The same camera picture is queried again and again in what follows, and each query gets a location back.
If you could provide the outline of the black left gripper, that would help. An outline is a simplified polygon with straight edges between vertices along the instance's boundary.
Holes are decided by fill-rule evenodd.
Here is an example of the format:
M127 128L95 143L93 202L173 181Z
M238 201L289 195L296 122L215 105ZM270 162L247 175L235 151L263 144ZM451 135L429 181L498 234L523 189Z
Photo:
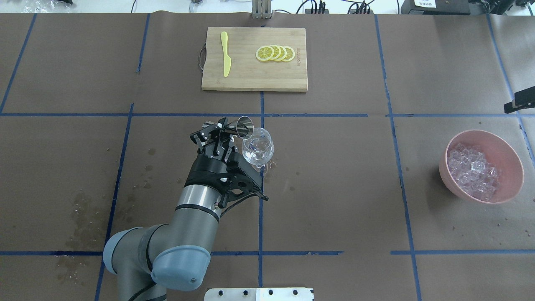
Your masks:
M220 179L220 177L227 173L226 164L229 161L238 161L241 154L235 145L235 139L239 137L221 132L222 126L221 122L206 121L200 130L190 134L191 141L197 147L202 148L196 150L196 158L189 170L184 187L201 185L220 193L223 192L222 183L226 179ZM214 145L206 145L213 140Z

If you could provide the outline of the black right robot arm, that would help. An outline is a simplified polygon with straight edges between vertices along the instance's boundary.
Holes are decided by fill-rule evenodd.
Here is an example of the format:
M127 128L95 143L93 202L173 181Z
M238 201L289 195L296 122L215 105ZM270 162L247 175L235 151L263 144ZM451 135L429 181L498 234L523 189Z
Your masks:
M535 108L535 86L514 93L513 100L503 105L505 114Z

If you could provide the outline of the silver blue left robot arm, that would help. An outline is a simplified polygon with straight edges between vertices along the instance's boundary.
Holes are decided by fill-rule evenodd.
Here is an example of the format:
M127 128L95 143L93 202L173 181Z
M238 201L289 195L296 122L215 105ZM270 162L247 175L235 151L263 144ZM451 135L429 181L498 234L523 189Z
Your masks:
M106 242L103 262L117 276L119 301L164 301L167 290L199 288L211 260L222 202L231 192L227 162L238 122L206 122L190 137L198 146L170 223L132 227Z

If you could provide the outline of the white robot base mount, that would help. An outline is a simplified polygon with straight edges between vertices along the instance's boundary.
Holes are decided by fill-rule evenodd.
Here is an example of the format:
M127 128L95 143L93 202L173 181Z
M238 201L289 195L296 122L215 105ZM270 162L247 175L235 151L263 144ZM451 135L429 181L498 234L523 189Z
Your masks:
M205 301L314 301L313 288L213 288L204 295Z

